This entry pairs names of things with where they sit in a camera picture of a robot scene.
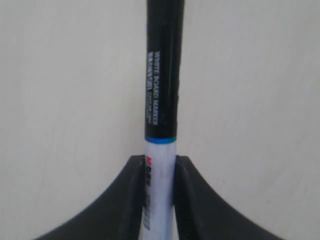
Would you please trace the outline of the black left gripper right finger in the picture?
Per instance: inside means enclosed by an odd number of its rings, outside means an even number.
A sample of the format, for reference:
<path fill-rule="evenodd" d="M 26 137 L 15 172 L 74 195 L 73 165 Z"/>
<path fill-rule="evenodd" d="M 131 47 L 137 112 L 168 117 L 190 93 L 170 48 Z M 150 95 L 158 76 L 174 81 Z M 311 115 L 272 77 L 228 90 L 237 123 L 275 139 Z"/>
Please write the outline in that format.
<path fill-rule="evenodd" d="M 175 162 L 173 203 L 180 240 L 278 240 L 220 197 L 188 156 Z"/>

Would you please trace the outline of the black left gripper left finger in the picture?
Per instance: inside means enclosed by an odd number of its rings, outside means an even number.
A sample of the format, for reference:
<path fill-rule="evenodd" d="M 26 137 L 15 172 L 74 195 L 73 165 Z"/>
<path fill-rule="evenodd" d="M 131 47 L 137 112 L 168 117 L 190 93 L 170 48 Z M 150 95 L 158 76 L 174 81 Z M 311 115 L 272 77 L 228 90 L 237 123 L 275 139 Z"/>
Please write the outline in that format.
<path fill-rule="evenodd" d="M 137 240 L 145 197 L 145 158 L 132 155 L 109 187 L 40 240 Z"/>

